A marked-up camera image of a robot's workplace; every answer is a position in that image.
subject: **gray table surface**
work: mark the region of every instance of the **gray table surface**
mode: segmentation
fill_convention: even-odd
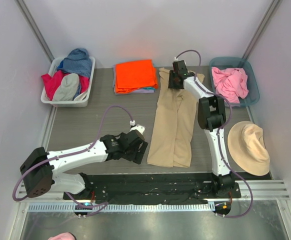
[[[208,88],[211,88],[209,68],[207,66],[202,66],[199,70],[197,67],[189,67],[189,69],[204,74],[203,83]],[[113,104],[126,107],[131,112],[136,123],[145,126],[145,140],[151,144],[159,90],[155,91],[154,94],[115,95],[112,88],[113,79],[114,72],[112,68],[95,69],[88,106],[59,107],[57,109],[48,145],[49,151],[66,150],[93,142],[105,109]],[[229,116],[229,109],[226,109],[226,114]],[[238,122],[249,120],[246,108],[234,108],[232,119],[224,130],[225,144],[227,144],[227,136],[231,127]],[[121,132],[128,132],[130,129],[129,122],[129,116],[123,110],[113,108],[107,114],[101,136],[106,134],[118,135]],[[83,172],[92,175],[211,172],[212,161],[208,140],[197,121],[194,123],[191,149],[192,160],[189,168],[169,168],[147,164],[148,146],[141,165],[120,159],[84,165],[68,173],[76,174]],[[232,168],[235,171],[243,172],[233,161],[228,150],[227,155]]]

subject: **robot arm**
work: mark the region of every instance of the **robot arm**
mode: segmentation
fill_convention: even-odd
[[[20,167],[21,173],[24,174],[40,162],[47,160],[48,162],[32,170],[23,179],[27,197],[39,197],[50,189],[58,192],[70,192],[73,195],[89,193],[92,186],[87,175],[64,172],[87,164],[121,158],[140,164],[148,146],[143,137],[144,131],[144,126],[135,125],[128,133],[122,132],[119,136],[101,137],[93,147],[91,144],[87,144],[50,152],[46,152],[43,147],[36,148]]]
[[[224,129],[221,126],[226,122],[224,99],[213,94],[195,76],[188,72],[185,61],[173,62],[173,70],[169,73],[170,89],[185,89],[198,100],[197,120],[208,139],[212,158],[212,186],[217,195],[224,195],[235,186],[229,166],[224,140]]]

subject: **white plastic basket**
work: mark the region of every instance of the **white plastic basket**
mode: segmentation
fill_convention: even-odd
[[[61,61],[65,57],[57,57],[56,59],[53,60],[51,63],[51,67],[49,70],[49,75],[52,77],[56,71],[57,67],[61,63]],[[93,56],[90,56],[90,59],[92,61],[92,69],[91,69],[91,75],[90,75],[90,80],[89,80],[89,87],[87,88],[87,91],[84,93],[81,93],[81,97],[83,98],[82,100],[76,100],[76,101],[50,101],[50,99],[47,96],[46,89],[43,87],[42,94],[41,94],[41,102],[44,104],[51,104],[52,106],[56,108],[64,108],[64,107],[86,107],[88,105],[88,100],[91,92],[91,86],[92,86],[92,79],[94,76],[94,70],[95,70],[95,64],[96,64],[96,59]]]

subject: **orange shirt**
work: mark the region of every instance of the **orange shirt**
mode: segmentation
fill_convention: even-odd
[[[115,92],[131,93],[141,88],[158,88],[156,69],[150,59],[115,65]]]

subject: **beige hat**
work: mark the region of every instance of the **beige hat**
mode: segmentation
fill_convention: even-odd
[[[228,134],[227,145],[233,160],[247,173],[263,176],[270,171],[261,127],[250,121],[238,122]]]

